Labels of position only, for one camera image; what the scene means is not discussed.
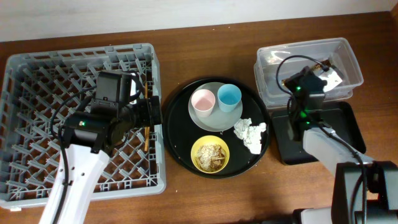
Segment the gold foil wrapper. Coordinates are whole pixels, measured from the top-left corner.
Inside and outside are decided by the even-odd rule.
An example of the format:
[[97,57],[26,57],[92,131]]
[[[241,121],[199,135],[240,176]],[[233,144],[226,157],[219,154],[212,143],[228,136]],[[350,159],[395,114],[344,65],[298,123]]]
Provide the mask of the gold foil wrapper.
[[[310,68],[315,67],[315,68],[322,68],[322,69],[324,69],[324,70],[328,70],[328,68],[332,66],[327,60],[321,62],[321,61],[319,61],[319,60],[315,60],[314,58],[304,57],[303,55],[296,55],[295,58],[304,58],[304,59],[307,59],[307,60],[309,60],[309,61],[314,62],[314,63],[315,63],[314,65],[308,66],[308,67],[310,67]],[[284,80],[287,79],[287,78],[285,78],[285,79],[280,79],[280,78],[279,78],[279,70],[280,70],[281,67],[283,66],[284,62],[286,62],[286,60],[284,60],[284,61],[281,63],[281,65],[278,66],[277,73],[276,73],[276,76],[275,76],[275,77],[276,77],[276,80],[277,80],[277,84],[278,84],[280,87],[283,86],[284,88],[286,88],[286,87],[284,86]]]

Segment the white napkin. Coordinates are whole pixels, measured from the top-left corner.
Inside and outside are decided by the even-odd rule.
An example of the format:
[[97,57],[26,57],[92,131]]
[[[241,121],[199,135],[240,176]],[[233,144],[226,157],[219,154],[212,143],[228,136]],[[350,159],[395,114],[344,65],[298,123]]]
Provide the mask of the white napkin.
[[234,124],[234,133],[238,139],[243,140],[244,146],[246,146],[251,154],[260,154],[262,149],[262,136],[261,134],[267,130],[266,123],[260,123],[258,125],[252,125],[251,118],[239,119]]

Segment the yellow bowl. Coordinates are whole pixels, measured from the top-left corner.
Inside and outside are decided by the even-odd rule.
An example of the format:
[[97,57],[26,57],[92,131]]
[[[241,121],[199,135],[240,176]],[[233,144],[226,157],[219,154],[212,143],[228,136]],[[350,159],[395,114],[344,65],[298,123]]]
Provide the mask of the yellow bowl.
[[[225,151],[225,153],[226,153],[226,159],[225,159],[225,162],[224,162],[224,164],[223,164],[223,166],[221,167],[220,170],[215,171],[215,172],[206,172],[206,171],[203,171],[203,170],[200,169],[199,165],[197,164],[197,162],[196,162],[196,160],[195,160],[195,155],[196,155],[196,153],[197,153],[199,147],[202,146],[202,145],[204,145],[204,144],[219,144],[219,145],[223,148],[223,150]],[[228,148],[227,144],[226,144],[221,138],[216,137],[216,136],[203,136],[203,137],[199,138],[199,139],[193,144],[192,150],[191,150],[191,154],[190,154],[190,155],[191,155],[191,159],[192,159],[193,165],[194,165],[199,171],[201,171],[201,172],[203,172],[203,173],[206,173],[206,174],[215,174],[215,173],[220,172],[221,170],[223,170],[223,169],[226,167],[226,165],[227,165],[228,162],[229,162],[229,158],[230,158],[229,148]]]

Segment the food scraps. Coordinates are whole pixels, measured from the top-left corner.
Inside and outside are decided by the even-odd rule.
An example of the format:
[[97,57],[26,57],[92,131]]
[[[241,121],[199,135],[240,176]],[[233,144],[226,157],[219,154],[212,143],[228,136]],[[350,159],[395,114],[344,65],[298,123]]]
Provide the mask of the food scraps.
[[215,172],[221,169],[226,159],[226,153],[219,144],[204,144],[199,147],[195,160],[200,169]]

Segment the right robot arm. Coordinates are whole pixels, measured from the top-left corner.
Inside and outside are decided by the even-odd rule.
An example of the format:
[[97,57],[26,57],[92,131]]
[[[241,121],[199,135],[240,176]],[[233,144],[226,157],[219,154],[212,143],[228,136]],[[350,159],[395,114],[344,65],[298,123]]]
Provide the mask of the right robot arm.
[[304,67],[285,79],[290,135],[335,177],[332,205],[294,212],[298,223],[397,223],[397,165],[377,161],[342,140],[320,117],[325,91],[341,81],[324,66],[327,79]]

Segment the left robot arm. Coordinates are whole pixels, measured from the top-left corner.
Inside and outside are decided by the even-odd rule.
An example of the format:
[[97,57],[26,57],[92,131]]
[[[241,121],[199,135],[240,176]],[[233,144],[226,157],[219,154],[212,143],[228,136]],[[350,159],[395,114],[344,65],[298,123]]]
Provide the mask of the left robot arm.
[[56,130],[60,162],[41,223],[83,223],[95,186],[113,151],[131,130],[162,123],[160,98],[146,96],[138,73],[103,70],[92,90]]

